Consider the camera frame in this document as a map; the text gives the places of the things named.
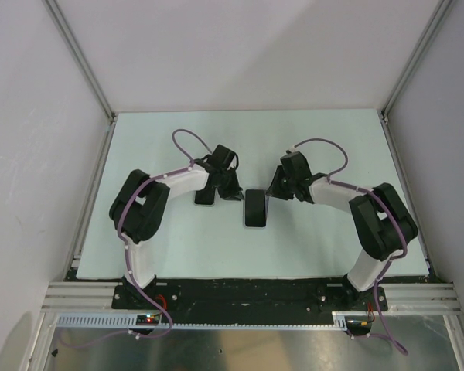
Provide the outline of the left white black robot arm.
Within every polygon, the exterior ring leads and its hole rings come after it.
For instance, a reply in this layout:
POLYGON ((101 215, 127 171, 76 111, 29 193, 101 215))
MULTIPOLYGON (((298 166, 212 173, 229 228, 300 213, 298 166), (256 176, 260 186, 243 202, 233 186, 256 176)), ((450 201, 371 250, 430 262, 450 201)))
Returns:
POLYGON ((156 298, 150 283, 155 279, 150 239, 161 226, 168 201, 188 193, 198 206, 212 206, 215 197, 244 199, 237 168, 239 157, 231 149, 218 145, 202 158, 193 159, 185 168, 151 176, 142 170, 132 171, 109 210, 118 237, 124 243, 125 278, 133 286, 129 299, 139 308, 148 308, 156 298))

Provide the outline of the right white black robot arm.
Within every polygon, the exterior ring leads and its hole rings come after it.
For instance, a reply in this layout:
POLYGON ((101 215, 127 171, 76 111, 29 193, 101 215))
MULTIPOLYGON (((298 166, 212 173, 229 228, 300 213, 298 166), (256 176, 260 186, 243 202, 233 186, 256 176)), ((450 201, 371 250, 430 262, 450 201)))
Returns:
POLYGON ((267 194, 277 199, 330 206, 352 216, 362 250, 344 277, 342 300, 350 309, 361 309, 394 260, 408 254, 408 244, 417 237, 417 225, 389 183, 372 189, 333 180, 324 173, 311 173, 299 151, 280 159, 267 194))

